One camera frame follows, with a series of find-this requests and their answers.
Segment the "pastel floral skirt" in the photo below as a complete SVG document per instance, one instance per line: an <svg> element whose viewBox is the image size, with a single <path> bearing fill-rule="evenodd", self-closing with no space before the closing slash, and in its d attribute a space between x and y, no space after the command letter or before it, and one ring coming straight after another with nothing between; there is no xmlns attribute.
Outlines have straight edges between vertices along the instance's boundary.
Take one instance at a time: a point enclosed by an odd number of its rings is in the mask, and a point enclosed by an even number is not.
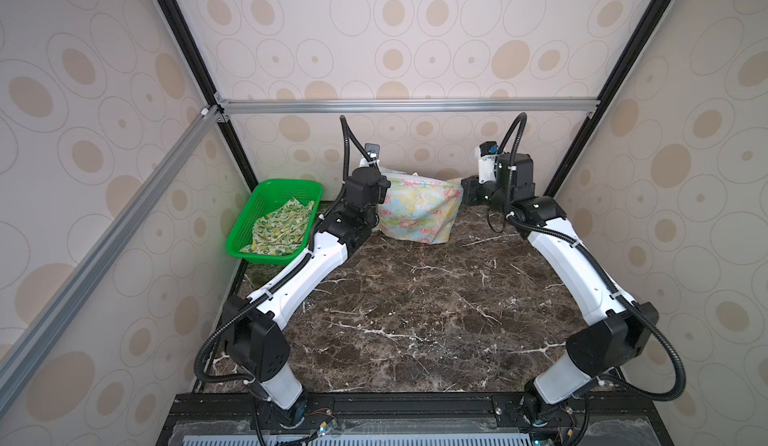
<svg viewBox="0 0 768 446"><path fill-rule="evenodd" d="M399 240L448 242L463 188L454 182L417 175L387 174L387 179L391 185L377 208L377 229Z"/></svg>

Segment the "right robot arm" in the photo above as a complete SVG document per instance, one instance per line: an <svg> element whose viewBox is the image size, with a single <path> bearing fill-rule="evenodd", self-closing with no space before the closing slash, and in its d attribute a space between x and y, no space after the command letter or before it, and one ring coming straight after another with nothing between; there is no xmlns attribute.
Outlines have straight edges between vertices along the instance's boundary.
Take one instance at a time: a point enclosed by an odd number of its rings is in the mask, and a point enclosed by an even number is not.
<svg viewBox="0 0 768 446"><path fill-rule="evenodd" d="M629 311L633 297L592 257L560 205L536 195L531 157L503 152L492 141L481 144L476 156L478 174L461 182L463 203L503 213L549 262L587 324L566 340L565 353L525 387L520 407L526 421L539 426L601 374L639 356L651 331Z"/></svg>

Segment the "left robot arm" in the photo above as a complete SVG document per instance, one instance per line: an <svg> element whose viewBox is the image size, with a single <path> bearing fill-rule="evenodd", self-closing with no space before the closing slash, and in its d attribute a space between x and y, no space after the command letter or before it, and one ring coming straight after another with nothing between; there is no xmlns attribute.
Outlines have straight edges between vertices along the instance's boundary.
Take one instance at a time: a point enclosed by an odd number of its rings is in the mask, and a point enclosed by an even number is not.
<svg viewBox="0 0 768 446"><path fill-rule="evenodd" d="M306 297L362 246L378 224L377 206L390 181L373 166L358 167L344 183L340 202L312 234L312 244L264 287L225 303L223 344L244 370L249 392L268 401L282 426L303 421L307 399L288 364L283 330Z"/></svg>

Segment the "green plastic basket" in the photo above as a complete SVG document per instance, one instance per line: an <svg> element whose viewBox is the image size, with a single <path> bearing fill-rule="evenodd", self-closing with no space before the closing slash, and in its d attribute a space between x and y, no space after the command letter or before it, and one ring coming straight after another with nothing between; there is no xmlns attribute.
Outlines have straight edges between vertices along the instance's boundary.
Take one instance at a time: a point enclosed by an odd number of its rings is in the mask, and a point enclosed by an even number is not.
<svg viewBox="0 0 768 446"><path fill-rule="evenodd" d="M291 253L255 254L241 252L246 245L252 244L252 227L258 218L278 210L288 200L295 198L303 205L313 201L312 213L316 213L322 200L323 186L316 181L303 179L270 179L256 186L247 200L244 210L236 220L226 240L226 251L233 257L244 259L252 264L288 265L306 248L313 219L302 231L300 246Z"/></svg>

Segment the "green yellow patterned skirt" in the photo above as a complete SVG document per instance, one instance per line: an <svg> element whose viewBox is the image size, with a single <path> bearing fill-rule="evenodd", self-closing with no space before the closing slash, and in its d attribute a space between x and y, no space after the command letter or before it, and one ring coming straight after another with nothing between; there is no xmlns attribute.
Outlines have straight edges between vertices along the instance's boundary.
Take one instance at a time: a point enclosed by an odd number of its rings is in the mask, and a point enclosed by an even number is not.
<svg viewBox="0 0 768 446"><path fill-rule="evenodd" d="M285 256L300 248L315 202L303 204L295 197L255 220L252 242L240 251L248 254Z"/></svg>

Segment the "horizontal aluminium rail back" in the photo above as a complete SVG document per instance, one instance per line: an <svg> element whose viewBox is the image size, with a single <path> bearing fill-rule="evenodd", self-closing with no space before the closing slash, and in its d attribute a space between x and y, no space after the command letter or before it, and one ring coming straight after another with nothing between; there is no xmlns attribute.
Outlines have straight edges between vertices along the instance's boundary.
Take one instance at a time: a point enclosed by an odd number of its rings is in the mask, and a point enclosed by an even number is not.
<svg viewBox="0 0 768 446"><path fill-rule="evenodd" d="M422 100L223 100L232 114L404 112L594 112L598 98L422 98Z"/></svg>

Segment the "right black frame post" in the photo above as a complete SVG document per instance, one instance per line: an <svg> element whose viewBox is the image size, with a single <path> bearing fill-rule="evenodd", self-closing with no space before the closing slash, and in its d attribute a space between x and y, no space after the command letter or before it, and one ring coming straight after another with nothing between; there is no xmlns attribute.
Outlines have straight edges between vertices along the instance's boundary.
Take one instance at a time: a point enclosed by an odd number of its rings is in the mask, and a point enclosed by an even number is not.
<svg viewBox="0 0 768 446"><path fill-rule="evenodd" d="M656 32L664 14L666 14L673 1L650 0L611 74L609 74L602 90L598 94L599 104L596 110L592 114L588 114L586 120L580 126L574 140L570 144L570 148L568 148L552 180L549 182L545 190L546 196L554 197L562 188L572 168L574 168L574 165L580 158L582 151L586 148L614 98L620 92L621 86L623 86L626 78L628 78L632 68L634 68L638 58L640 58L643 50L645 50L645 46L647 46L654 32Z"/></svg>

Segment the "black frame post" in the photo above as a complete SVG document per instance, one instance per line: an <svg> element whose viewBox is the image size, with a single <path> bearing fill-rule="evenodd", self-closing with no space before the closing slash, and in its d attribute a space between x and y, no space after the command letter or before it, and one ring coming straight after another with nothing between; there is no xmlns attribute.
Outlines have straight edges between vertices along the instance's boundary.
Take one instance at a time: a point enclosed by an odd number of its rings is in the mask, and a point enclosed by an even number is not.
<svg viewBox="0 0 768 446"><path fill-rule="evenodd" d="M186 22L177 0L156 0L168 26L184 56L184 60L192 73L206 104L208 106L222 106L216 94L218 92L205 60L198 48L198 44ZM242 174L248 188L253 191L258 186L258 179L246 155L245 149L240 141L236 130L225 113L222 113L222 120L218 121L218 127L224 140Z"/></svg>
<svg viewBox="0 0 768 446"><path fill-rule="evenodd" d="M626 78L628 78L632 68L634 68L638 58L640 58L643 50L645 50L645 46L647 46L654 32L656 32L664 14L666 14L673 1L650 0L611 74L609 74L602 90L598 94L599 104L596 110L592 114L588 114L586 120L580 126L574 140L570 144L570 148L568 148L552 180L549 182L545 190L546 196L554 197L562 188L572 168L574 168L574 165L580 158L582 151L586 148L614 98L620 92L621 86L623 86Z"/></svg>

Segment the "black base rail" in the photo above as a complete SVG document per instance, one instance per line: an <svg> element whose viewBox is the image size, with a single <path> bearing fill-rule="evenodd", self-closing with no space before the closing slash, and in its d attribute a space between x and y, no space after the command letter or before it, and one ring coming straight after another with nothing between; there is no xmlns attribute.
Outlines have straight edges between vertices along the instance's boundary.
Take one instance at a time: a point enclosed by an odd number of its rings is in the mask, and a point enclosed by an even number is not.
<svg viewBox="0 0 768 446"><path fill-rule="evenodd" d="M669 445L649 400L598 391L554 408L543 426L518 393L312 393L299 425L246 393L182 394L160 445Z"/></svg>

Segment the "left black frame post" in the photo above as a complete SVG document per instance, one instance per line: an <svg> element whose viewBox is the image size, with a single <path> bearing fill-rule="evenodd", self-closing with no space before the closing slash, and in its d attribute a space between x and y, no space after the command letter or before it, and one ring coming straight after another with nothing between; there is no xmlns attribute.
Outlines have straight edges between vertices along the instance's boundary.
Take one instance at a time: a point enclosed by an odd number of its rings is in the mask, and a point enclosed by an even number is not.
<svg viewBox="0 0 768 446"><path fill-rule="evenodd" d="M192 73L206 104L208 106L222 106L216 94L218 92L205 60L198 48L198 44L186 22L177 0L156 0L168 26L184 56L184 60ZM225 113L222 113L222 120L218 121L218 127L224 140L242 174L248 188L253 191L258 186L258 179L246 155L245 149L240 141L236 130Z"/></svg>

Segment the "diagonal aluminium rail left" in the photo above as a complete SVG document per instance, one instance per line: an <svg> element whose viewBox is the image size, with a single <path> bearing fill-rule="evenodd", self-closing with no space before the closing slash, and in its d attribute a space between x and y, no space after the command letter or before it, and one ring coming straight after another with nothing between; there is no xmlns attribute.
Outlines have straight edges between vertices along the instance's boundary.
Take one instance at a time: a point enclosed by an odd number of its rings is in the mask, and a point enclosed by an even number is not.
<svg viewBox="0 0 768 446"><path fill-rule="evenodd" d="M3 360L2 415L7 414L221 112L221 106L211 104L198 115Z"/></svg>

